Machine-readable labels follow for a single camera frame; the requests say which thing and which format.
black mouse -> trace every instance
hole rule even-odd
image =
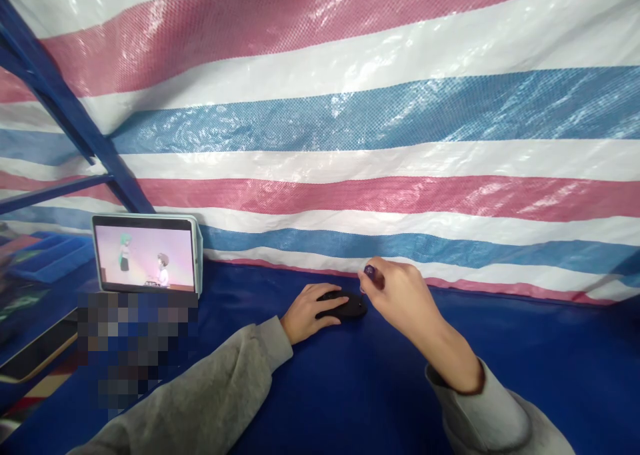
[[[342,322],[343,320],[360,318],[364,316],[365,313],[367,313],[367,304],[365,304],[364,298],[360,295],[345,292],[344,290],[334,290],[333,292],[327,292],[322,297],[318,298],[318,301],[333,300],[334,298],[340,298],[343,296],[348,296],[349,302],[337,306],[336,308],[332,308],[331,310],[320,312],[315,316],[315,318],[322,318],[328,315],[334,316]]]

gray sleeve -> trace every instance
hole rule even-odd
[[[567,439],[535,405],[508,391],[480,360],[485,385],[476,395],[460,395],[427,367],[443,410],[445,433],[457,455],[573,454]]]
[[[260,409],[271,373],[292,356],[277,317],[246,326],[69,455],[224,454]]]

smartphone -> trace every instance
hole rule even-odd
[[[78,338],[78,309],[0,366],[0,382],[22,383],[39,374]]]

blue stripe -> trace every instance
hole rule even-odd
[[[65,134],[0,129],[0,157],[61,165],[79,156]]]
[[[123,154],[349,151],[434,141],[640,139],[640,67],[417,81],[370,91],[133,114]],[[0,155],[57,165],[62,134],[0,131]]]
[[[3,216],[6,220],[56,223],[91,228],[91,214],[77,209],[29,207]],[[448,240],[426,234],[367,236],[330,230],[285,228],[244,233],[201,226],[205,248],[241,251],[257,247],[289,252],[310,252],[340,258],[373,255],[402,256],[416,262],[481,268],[494,263],[544,265],[593,274],[620,274],[625,283],[640,286],[640,250],[636,246],[581,240],[546,242],[528,246],[473,240]]]

brown-haired character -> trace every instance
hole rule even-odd
[[[163,253],[158,254],[158,282],[160,286],[169,286],[169,273],[167,272],[167,265],[169,265],[169,257]]]

